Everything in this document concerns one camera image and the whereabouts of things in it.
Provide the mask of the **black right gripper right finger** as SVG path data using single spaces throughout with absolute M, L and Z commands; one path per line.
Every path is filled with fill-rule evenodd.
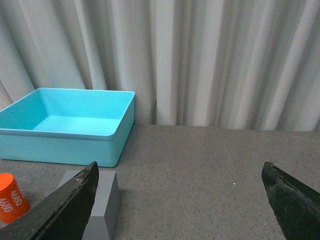
M 261 178 L 285 239 L 318 240 L 320 193 L 271 162 L 264 163 Z

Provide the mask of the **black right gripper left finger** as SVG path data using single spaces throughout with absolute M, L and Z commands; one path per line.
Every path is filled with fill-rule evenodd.
M 19 219 L 0 230 L 2 240 L 80 240 L 99 180 L 92 162 Z

